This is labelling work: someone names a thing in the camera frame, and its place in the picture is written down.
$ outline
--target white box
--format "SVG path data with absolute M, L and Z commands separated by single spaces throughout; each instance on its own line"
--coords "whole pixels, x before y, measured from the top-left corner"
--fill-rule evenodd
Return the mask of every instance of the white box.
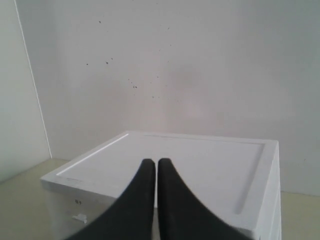
M 107 209 L 145 158 L 156 165 L 170 158 L 218 217 L 254 240 L 271 236 L 280 214 L 277 141 L 128 131 L 41 178 L 56 238 L 85 226 L 73 216 L 86 215 L 89 223 Z

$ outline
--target white wall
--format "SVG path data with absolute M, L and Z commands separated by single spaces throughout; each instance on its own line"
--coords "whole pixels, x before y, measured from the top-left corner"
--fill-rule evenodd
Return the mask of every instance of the white wall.
M 50 158 L 13 0 L 0 1 L 0 182 Z
M 17 3 L 55 158 L 124 130 L 276 139 L 282 189 L 320 195 L 319 1 Z

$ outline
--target box lid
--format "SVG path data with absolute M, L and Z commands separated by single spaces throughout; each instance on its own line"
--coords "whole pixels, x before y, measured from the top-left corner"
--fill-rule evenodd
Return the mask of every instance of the box lid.
M 277 149 L 275 140 L 127 131 L 41 181 L 49 190 L 60 186 L 117 198 L 142 159 L 157 165 L 170 158 L 209 210 L 236 228 L 254 230 Z

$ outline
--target white plastic box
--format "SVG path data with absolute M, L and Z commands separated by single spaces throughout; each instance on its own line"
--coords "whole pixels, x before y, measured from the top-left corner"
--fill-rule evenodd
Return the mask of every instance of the white plastic box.
M 156 165 L 170 158 L 209 210 L 252 239 L 281 239 L 278 141 L 135 131 L 41 178 L 55 238 L 65 239 L 105 211 L 145 158 Z M 153 238 L 159 239 L 157 224 Z

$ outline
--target white drawer unit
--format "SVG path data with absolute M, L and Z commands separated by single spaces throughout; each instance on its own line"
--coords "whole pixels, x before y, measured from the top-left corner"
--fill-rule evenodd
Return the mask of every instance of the white drawer unit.
M 146 158 L 170 158 L 210 211 L 252 239 L 281 234 L 277 141 L 127 131 L 41 178 L 56 239 L 106 210 Z

